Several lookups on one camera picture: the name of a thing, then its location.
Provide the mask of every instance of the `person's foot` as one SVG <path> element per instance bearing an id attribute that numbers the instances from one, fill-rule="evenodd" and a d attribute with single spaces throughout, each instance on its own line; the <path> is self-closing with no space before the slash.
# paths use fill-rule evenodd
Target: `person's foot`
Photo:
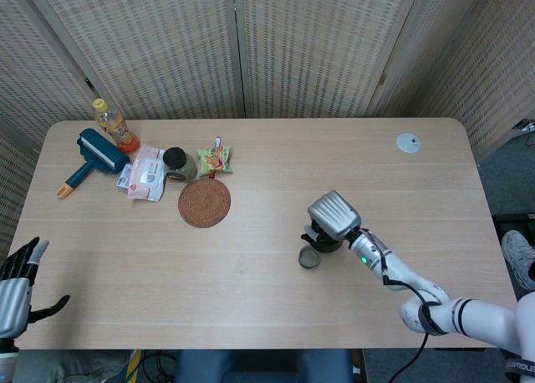
<path id="1" fill-rule="evenodd" d="M 502 252 L 518 283 L 535 290 L 535 249 L 527 239 L 518 231 L 507 231 L 502 239 Z"/>

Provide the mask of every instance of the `glass jar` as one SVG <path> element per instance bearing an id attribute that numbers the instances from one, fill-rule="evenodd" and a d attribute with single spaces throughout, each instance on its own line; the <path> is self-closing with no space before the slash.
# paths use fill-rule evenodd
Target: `glass jar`
<path id="1" fill-rule="evenodd" d="M 167 149 L 163 161 L 166 165 L 166 177 L 171 180 L 189 182 L 196 177 L 195 160 L 180 147 Z"/>

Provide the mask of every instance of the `round rattan mat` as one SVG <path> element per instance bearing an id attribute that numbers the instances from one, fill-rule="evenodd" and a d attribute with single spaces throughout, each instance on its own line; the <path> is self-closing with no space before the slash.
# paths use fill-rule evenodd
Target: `round rattan mat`
<path id="1" fill-rule="evenodd" d="M 225 184 L 211 178 L 187 184 L 178 198 L 178 211 L 193 227 L 215 226 L 231 208 L 231 194 Z"/>

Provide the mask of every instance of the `black jar lid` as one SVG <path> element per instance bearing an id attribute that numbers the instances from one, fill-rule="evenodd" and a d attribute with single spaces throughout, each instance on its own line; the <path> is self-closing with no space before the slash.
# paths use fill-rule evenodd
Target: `black jar lid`
<path id="1" fill-rule="evenodd" d="M 169 168 L 178 170 L 182 168 L 186 162 L 186 153 L 180 147 L 170 147 L 164 152 L 164 163 Z"/>

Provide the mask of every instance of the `blue lint roller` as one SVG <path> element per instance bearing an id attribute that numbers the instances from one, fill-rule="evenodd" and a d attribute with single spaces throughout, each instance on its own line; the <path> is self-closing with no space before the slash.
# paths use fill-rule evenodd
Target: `blue lint roller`
<path id="1" fill-rule="evenodd" d="M 130 162 L 126 154 L 91 128 L 83 130 L 76 143 L 80 146 L 80 154 L 84 157 L 85 164 L 58 189 L 56 192 L 58 199 L 67 197 L 93 169 L 116 174 L 123 170 L 126 163 Z"/>

